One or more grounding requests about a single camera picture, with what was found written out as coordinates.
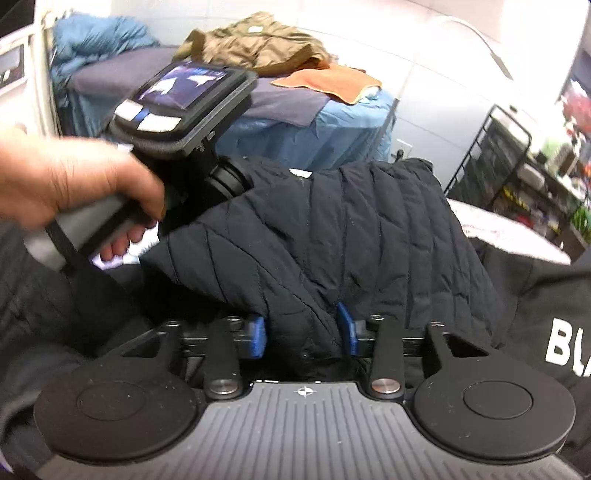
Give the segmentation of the person's left hand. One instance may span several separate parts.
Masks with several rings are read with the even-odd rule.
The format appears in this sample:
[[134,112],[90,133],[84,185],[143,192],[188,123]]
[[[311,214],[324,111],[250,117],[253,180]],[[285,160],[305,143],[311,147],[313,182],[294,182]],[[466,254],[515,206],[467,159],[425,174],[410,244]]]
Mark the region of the person's left hand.
[[103,261],[126,253],[163,219],[164,185],[132,154],[100,139],[29,135],[21,126],[1,132],[1,219],[27,230],[59,213],[121,193],[149,221],[131,227],[100,251]]

